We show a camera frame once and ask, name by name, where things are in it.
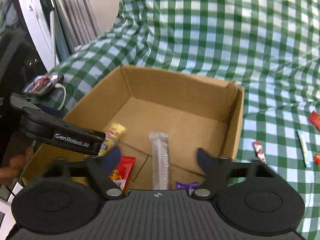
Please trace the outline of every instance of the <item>finger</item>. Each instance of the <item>finger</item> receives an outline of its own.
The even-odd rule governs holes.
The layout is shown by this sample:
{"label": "finger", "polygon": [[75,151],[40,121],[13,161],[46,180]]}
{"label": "finger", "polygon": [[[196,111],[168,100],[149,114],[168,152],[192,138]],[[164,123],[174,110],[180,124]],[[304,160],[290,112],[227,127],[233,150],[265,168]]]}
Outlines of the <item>finger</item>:
{"label": "finger", "polygon": [[33,146],[29,146],[27,147],[27,149],[24,152],[28,157],[32,157],[33,156]]}
{"label": "finger", "polygon": [[18,170],[27,165],[27,157],[24,154],[18,154],[10,158],[10,168]]}
{"label": "finger", "polygon": [[13,179],[0,179],[0,184],[10,187],[13,183]]}
{"label": "finger", "polygon": [[0,179],[14,179],[19,175],[19,170],[10,167],[0,168]]}

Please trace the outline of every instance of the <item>yellow snack package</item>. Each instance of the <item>yellow snack package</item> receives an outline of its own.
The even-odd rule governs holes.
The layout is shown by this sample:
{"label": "yellow snack package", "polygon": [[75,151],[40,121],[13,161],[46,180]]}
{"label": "yellow snack package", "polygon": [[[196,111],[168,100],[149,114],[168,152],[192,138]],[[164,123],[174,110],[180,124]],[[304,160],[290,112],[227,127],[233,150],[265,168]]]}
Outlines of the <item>yellow snack package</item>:
{"label": "yellow snack package", "polygon": [[126,128],[119,124],[113,123],[106,131],[106,138],[100,146],[98,156],[106,155],[107,152],[117,143],[118,138],[125,133]]}

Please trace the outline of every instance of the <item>cardboard box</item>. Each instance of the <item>cardboard box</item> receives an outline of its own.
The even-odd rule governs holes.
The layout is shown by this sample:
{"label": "cardboard box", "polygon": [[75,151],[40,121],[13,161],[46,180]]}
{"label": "cardboard box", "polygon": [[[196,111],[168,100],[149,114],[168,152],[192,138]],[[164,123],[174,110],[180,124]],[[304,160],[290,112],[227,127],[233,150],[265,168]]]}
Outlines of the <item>cardboard box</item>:
{"label": "cardboard box", "polygon": [[[244,91],[234,82],[136,66],[118,67],[67,114],[75,125],[105,131],[111,123],[127,128],[123,155],[137,158],[132,188],[151,187],[149,133],[169,135],[171,177],[200,180],[196,148],[212,156],[235,158],[242,129]],[[42,145],[21,175],[27,183],[54,158],[82,160],[85,155]]]}

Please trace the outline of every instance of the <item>phone screen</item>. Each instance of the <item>phone screen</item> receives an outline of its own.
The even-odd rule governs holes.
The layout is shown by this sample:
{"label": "phone screen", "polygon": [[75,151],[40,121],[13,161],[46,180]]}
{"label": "phone screen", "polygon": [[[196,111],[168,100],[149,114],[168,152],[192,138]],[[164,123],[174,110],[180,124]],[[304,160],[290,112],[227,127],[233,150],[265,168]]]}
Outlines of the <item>phone screen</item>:
{"label": "phone screen", "polygon": [[30,84],[24,89],[23,93],[42,96],[51,90],[56,83],[63,79],[63,75],[46,74],[37,76]]}

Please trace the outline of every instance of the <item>tablecloth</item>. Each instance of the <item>tablecloth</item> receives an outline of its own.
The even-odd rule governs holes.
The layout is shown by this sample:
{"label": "tablecloth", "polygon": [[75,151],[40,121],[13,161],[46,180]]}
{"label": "tablecloth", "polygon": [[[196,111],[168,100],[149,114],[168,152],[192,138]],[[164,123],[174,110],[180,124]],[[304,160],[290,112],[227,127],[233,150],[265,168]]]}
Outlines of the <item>tablecloth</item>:
{"label": "tablecloth", "polygon": [[[235,80],[245,88],[237,160],[253,158],[259,141],[305,201],[298,232],[320,239],[319,166],[305,167],[296,134],[320,152],[308,122],[320,107],[319,9],[319,0],[120,0],[113,28],[52,71],[65,76],[64,112],[118,65]],[[55,91],[45,103],[58,107],[62,98]]]}

